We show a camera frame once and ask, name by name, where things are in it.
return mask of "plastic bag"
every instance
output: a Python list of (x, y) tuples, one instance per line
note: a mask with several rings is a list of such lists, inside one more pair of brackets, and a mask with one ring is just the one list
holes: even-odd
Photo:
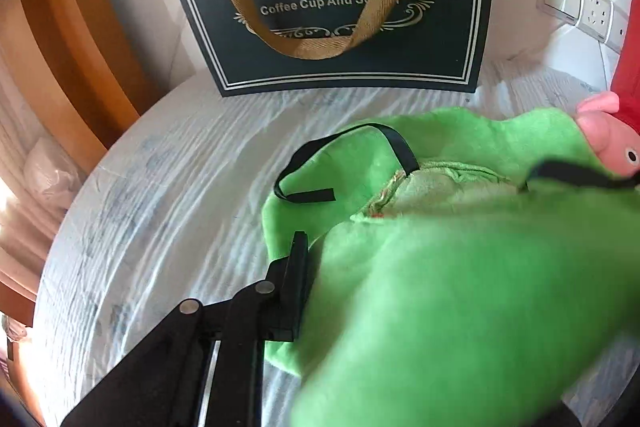
[(12, 319), (8, 315), (2, 314), (0, 324), (2, 324), (2, 329), (7, 338), (12, 342), (21, 342), (29, 336), (27, 326)]
[(83, 177), (73, 160), (50, 138), (40, 138), (24, 164), (27, 188), (42, 203), (56, 208), (71, 206)]

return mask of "red fabric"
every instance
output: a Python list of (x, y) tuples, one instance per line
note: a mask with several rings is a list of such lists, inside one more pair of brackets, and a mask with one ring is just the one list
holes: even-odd
[(620, 110), (613, 116), (640, 134), (640, 99), (632, 96), (619, 96)]
[(640, 0), (631, 3), (629, 27), (611, 90), (620, 97), (620, 110), (613, 116), (640, 134)]
[(629, 95), (640, 100), (640, 0), (633, 0), (631, 3), (625, 44), (622, 46), (611, 90), (620, 96)]

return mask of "white bed sheet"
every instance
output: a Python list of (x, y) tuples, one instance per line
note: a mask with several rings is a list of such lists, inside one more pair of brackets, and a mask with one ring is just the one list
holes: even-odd
[[(358, 88), (223, 99), (209, 73), (191, 78), (109, 151), (49, 254), (33, 331), (41, 358), (33, 383), (47, 425), (59, 425), (180, 300), (213, 303), (264, 276), (260, 209), (304, 142), (356, 120), (443, 106), (494, 119), (535, 107), (571, 111), (589, 90), (564, 73), (511, 62), (485, 64), (475, 94)], [(625, 375), (634, 353), (624, 349)], [(264, 425), (288, 425), (297, 386), (267, 364)], [(598, 415), (590, 399), (580, 401), (578, 409)]]

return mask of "pink plush snout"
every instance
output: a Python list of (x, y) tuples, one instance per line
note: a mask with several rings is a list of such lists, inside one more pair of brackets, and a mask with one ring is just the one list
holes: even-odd
[(619, 109), (619, 97), (606, 91), (578, 105), (575, 121), (607, 169), (631, 176), (640, 170), (640, 135), (613, 117)]

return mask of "black eye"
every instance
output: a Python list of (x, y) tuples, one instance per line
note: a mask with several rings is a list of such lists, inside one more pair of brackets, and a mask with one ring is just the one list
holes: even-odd
[(633, 165), (634, 167), (640, 166), (640, 156), (638, 156), (638, 151), (629, 147), (628, 149), (626, 149), (625, 155), (626, 160), (631, 163), (631, 165)]

